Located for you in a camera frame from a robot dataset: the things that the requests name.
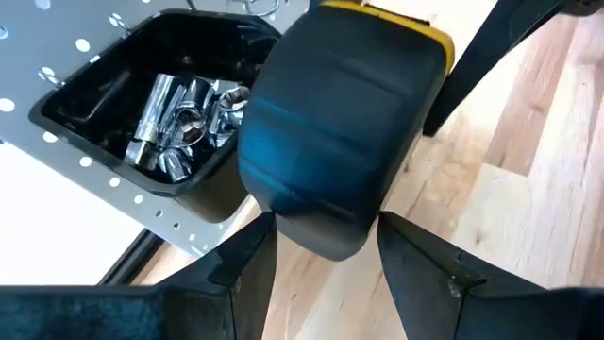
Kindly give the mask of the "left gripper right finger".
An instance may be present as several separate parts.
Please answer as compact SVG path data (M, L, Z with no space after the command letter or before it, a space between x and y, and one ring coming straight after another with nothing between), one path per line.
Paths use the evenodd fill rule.
M545 289L381 212L377 244L410 339L603 340L600 288Z

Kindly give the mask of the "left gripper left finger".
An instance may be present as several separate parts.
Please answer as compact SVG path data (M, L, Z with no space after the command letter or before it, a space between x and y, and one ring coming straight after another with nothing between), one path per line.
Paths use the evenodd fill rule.
M4 286L4 339L241 339L263 335L277 265L264 212L170 277L141 286Z

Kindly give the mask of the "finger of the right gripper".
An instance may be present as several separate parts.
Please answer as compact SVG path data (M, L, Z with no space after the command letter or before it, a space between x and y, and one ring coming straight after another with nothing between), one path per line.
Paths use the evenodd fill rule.
M498 0L432 105L423 134L432 137L501 59L562 10L562 0Z

